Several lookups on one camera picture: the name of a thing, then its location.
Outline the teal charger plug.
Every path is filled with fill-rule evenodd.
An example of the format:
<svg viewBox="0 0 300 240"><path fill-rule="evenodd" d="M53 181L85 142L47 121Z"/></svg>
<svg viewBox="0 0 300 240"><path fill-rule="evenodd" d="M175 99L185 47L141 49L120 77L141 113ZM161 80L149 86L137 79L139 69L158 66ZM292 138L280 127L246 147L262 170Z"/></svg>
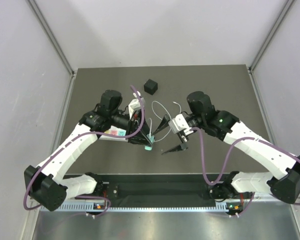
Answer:
<svg viewBox="0 0 300 240"><path fill-rule="evenodd" d="M153 149L153 145L154 145L154 142L155 142L155 137L153 135L147 135L147 145L144 146L144 149L146 151L151 151Z"/></svg>

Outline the white power strip coloured sockets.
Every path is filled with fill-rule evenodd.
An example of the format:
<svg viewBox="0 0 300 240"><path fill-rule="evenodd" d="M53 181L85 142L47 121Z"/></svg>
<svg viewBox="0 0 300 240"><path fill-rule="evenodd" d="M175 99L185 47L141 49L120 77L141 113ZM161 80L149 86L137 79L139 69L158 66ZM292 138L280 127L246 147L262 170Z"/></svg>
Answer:
<svg viewBox="0 0 300 240"><path fill-rule="evenodd" d="M126 135L126 130L117 128L115 126L111 126L110 129L104 132L107 135L102 135L99 139L104 140L104 141L120 141L120 142L127 142L128 140L126 138L118 138L118 137L123 137Z"/></svg>

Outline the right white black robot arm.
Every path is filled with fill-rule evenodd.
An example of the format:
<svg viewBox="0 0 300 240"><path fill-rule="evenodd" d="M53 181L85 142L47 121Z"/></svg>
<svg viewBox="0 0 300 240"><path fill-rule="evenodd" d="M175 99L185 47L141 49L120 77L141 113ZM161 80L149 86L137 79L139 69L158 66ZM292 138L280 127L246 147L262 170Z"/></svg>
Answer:
<svg viewBox="0 0 300 240"><path fill-rule="evenodd" d="M300 155L273 145L230 112L215 109L210 97L202 91L192 92L186 99L191 114L180 113L176 117L165 115L153 132L156 135L170 128L178 135L181 143L169 149L170 153L186 150L190 135L205 132L228 144L230 151L234 148L241 150L267 170L248 173L232 171L226 178L222 178L222 170L214 181L210 181L203 171L204 181L210 187L213 199L235 198L242 193L263 193L287 204L296 203L300 195Z"/></svg>

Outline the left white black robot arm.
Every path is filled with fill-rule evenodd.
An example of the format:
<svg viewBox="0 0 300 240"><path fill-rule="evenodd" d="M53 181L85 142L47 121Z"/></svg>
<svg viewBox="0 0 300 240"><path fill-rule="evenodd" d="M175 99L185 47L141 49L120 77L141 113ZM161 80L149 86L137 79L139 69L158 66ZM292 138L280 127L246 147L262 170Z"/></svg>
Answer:
<svg viewBox="0 0 300 240"><path fill-rule="evenodd" d="M95 108L82 116L71 134L46 160L25 169L25 210L31 210L27 205L28 197L51 212L68 199L82 195L99 198L104 187L97 177L83 174L65 179L64 176L79 156L102 136L149 148L153 146L145 119L145 100L134 86L131 89L134 99L128 105L127 114L119 109L123 99L121 93L106 90Z"/></svg>

